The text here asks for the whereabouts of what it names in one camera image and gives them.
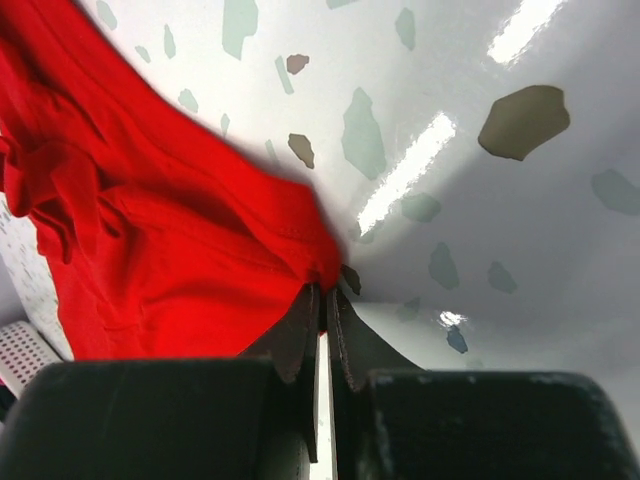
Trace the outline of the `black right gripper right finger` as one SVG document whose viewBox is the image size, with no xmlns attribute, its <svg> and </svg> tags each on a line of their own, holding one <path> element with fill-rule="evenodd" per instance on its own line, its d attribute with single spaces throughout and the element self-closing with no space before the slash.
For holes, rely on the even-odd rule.
<svg viewBox="0 0 640 480">
<path fill-rule="evenodd" d="M 371 419 L 369 374 L 374 370 L 415 370 L 417 365 L 366 325 L 339 288 L 326 297 L 326 331 L 337 477 L 355 479 L 361 439 Z"/>
</svg>

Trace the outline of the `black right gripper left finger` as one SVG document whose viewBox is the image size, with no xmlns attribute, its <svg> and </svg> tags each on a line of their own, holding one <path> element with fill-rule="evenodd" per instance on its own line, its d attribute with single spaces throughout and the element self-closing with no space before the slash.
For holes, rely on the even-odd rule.
<svg viewBox="0 0 640 480">
<path fill-rule="evenodd" d="M 321 294 L 304 286 L 282 319 L 234 362 L 234 445 L 242 463 L 317 461 Z"/>
</svg>

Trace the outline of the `bright red t-shirt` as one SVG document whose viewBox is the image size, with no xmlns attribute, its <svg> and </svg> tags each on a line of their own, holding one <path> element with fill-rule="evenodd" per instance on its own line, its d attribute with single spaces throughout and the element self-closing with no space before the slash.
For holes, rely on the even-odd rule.
<svg viewBox="0 0 640 480">
<path fill-rule="evenodd" d="M 311 189 L 166 103 L 69 1 L 1 5 L 1 189 L 79 361 L 236 355 L 340 276 Z"/>
</svg>

